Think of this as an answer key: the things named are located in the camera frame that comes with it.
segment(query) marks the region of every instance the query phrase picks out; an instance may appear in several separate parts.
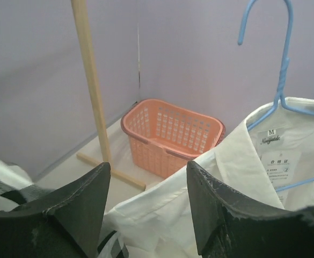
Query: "size label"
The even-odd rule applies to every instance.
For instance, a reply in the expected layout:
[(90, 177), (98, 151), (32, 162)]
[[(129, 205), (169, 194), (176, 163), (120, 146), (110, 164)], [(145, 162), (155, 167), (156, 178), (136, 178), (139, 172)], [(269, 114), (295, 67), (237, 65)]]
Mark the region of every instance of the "size label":
[[(261, 161), (274, 188), (290, 184), (300, 160), (301, 152), (284, 150), (263, 153)], [(286, 202), (288, 190), (277, 192), (282, 204)]]
[(258, 151), (265, 152), (283, 143), (284, 128), (270, 129), (258, 133)]

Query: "laundry basket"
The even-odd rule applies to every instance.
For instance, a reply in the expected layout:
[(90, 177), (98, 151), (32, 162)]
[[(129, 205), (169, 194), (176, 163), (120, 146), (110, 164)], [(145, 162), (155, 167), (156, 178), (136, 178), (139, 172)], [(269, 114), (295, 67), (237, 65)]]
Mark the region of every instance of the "laundry basket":
[(219, 144), (225, 127), (217, 119), (158, 99), (146, 99), (121, 119), (133, 162), (167, 178)]

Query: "white floor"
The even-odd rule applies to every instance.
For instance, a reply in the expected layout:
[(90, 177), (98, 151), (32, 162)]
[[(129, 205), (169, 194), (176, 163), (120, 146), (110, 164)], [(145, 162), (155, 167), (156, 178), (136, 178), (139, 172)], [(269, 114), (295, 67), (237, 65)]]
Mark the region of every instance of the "white floor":
[[(121, 129), (120, 121), (117, 121), (115, 124), (110, 126), (107, 130), (107, 133), (112, 152), (112, 167), (145, 182), (147, 189), (162, 181), (162, 178), (151, 174), (133, 164), (128, 137)], [(79, 151), (96, 158), (99, 161), (102, 161), (97, 137)], [(39, 181), (39, 185), (42, 187), (59, 188), (83, 176), (92, 168), (92, 166), (89, 166), (78, 160), (75, 154), (56, 167), (44, 178), (42, 178)], [(114, 177), (111, 177), (106, 211), (118, 203), (139, 194), (140, 192), (141, 190), (131, 187), (130, 185), (123, 183)]]

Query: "black object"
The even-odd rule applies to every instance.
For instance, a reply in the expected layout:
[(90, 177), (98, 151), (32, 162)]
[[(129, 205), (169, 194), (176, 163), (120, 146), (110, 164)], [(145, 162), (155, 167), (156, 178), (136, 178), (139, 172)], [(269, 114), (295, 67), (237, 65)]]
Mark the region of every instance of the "black object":
[(102, 163), (44, 197), (0, 211), (0, 258), (95, 258), (110, 165)]
[(291, 212), (263, 204), (194, 161), (187, 165), (187, 184), (203, 258), (314, 258), (314, 207)]

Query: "checkered cloth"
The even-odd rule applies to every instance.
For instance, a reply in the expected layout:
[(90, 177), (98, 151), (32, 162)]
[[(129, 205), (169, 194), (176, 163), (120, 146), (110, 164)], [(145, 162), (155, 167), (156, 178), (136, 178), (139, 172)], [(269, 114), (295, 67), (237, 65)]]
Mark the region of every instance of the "checkered cloth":
[[(0, 160), (0, 211), (11, 211), (52, 192), (34, 184), (28, 174), (16, 164)], [(129, 258), (128, 250), (119, 232), (103, 222), (98, 243), (97, 258)]]

